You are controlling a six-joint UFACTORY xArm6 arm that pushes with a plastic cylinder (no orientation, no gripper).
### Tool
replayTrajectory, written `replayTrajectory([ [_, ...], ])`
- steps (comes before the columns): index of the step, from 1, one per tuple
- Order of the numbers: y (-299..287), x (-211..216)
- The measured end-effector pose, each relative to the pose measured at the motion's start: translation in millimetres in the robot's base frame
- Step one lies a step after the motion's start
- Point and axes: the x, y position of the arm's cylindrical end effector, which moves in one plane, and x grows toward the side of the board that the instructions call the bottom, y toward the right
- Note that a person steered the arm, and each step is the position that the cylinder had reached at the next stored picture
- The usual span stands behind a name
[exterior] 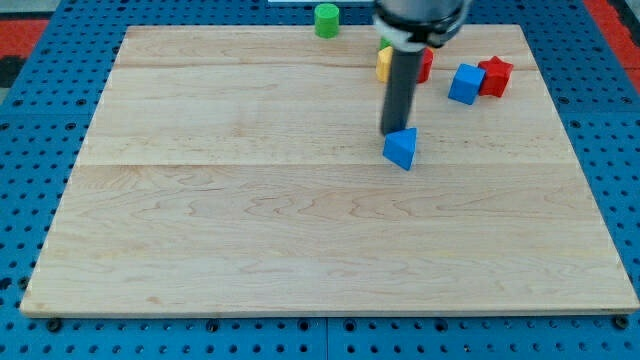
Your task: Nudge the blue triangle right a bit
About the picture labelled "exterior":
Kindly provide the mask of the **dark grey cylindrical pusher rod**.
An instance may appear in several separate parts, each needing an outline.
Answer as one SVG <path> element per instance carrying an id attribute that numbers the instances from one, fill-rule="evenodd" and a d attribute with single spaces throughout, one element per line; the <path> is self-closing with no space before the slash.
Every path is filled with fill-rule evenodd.
<path id="1" fill-rule="evenodd" d="M 404 130 L 407 126 L 424 51 L 392 50 L 380 122 L 383 135 Z"/>

